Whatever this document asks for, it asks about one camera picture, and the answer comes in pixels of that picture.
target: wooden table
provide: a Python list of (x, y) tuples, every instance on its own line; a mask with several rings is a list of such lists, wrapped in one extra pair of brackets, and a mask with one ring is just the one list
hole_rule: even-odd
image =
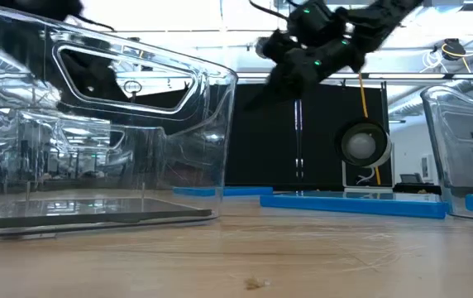
[[(249, 291), (244, 280), (269, 285)], [(197, 227), (0, 242), (1, 297), (473, 297), (473, 220), (261, 209)]]

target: black cable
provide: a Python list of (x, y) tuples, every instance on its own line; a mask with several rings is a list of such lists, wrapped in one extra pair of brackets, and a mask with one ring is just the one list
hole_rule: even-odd
[(278, 12), (274, 12), (274, 11), (268, 9), (268, 8), (265, 8), (265, 7), (256, 5), (256, 4), (254, 4), (253, 1), (251, 1), (251, 0), (249, 0), (249, 2), (250, 2), (250, 4), (251, 4), (254, 8), (256, 8), (256, 9), (262, 11), (262, 12), (269, 13), (269, 14), (272, 15), (272, 16), (280, 17), (281, 19), (286, 20), (286, 21), (289, 20), (285, 15), (282, 15), (282, 14), (280, 14), (280, 13), (278, 13)]
[(292, 0), (286, 0), (286, 2), (288, 2), (289, 4), (291, 4), (292, 6), (295, 6), (295, 7), (299, 6), (296, 2), (294, 2)]
[(92, 24), (92, 25), (95, 25), (95, 26), (101, 26), (101, 27), (104, 27), (104, 28), (108, 28), (108, 29), (110, 29), (112, 32), (115, 32), (115, 29), (113, 29), (112, 26), (104, 25), (104, 24), (101, 24), (101, 23), (92, 21), (92, 20), (90, 20), (90, 19), (88, 19), (88, 18), (82, 17), (82, 16), (73, 16), (73, 17), (78, 18), (80, 21), (87, 22), (88, 24)]

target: transparent storage container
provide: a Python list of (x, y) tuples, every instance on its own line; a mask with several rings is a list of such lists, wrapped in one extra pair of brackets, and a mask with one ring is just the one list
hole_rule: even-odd
[(473, 218), (473, 94), (436, 86), (421, 97), (442, 198), (450, 214)]
[(205, 60), (0, 8), (0, 235), (216, 218), (236, 83)]

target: white wall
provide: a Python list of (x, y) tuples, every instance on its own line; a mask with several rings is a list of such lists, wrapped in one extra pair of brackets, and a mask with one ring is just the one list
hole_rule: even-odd
[[(421, 158), (433, 154), (425, 116), (406, 117), (406, 123), (391, 123), (390, 136), (394, 144), (394, 182), (401, 182), (400, 174), (422, 173)], [(436, 169), (433, 181), (438, 185)]]

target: round camera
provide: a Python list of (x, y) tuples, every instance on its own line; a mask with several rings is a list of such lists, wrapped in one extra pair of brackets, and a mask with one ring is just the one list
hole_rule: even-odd
[(340, 128), (334, 140), (339, 157), (353, 166), (377, 167), (391, 156), (389, 134), (376, 121), (358, 119)]

